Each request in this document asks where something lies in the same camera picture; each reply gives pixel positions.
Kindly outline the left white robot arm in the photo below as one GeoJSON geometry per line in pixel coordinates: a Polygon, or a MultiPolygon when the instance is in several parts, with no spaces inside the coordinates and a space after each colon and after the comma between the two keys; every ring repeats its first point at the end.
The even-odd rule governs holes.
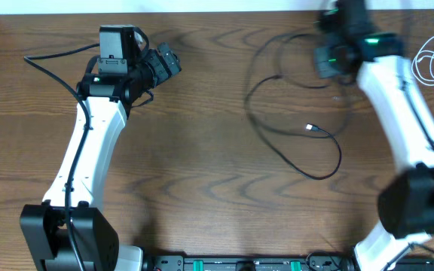
{"type": "Polygon", "coordinates": [[[154,88],[181,71],[167,43],[151,48],[132,25],[103,25],[99,53],[69,92],[77,102],[75,127],[53,184],[39,204],[20,214],[39,270],[148,270],[137,246],[123,245],[104,217],[105,180],[116,142],[132,109],[152,102],[154,88]]]}

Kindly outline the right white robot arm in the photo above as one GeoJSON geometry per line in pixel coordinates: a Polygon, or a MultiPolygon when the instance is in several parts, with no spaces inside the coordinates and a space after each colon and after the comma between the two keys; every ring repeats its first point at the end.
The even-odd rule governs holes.
{"type": "Polygon", "coordinates": [[[343,270],[392,270],[434,235],[434,118],[405,56],[403,40],[379,32],[363,0],[326,2],[314,51],[321,78],[349,75],[372,104],[396,176],[377,199],[379,220],[341,262],[343,270]]]}

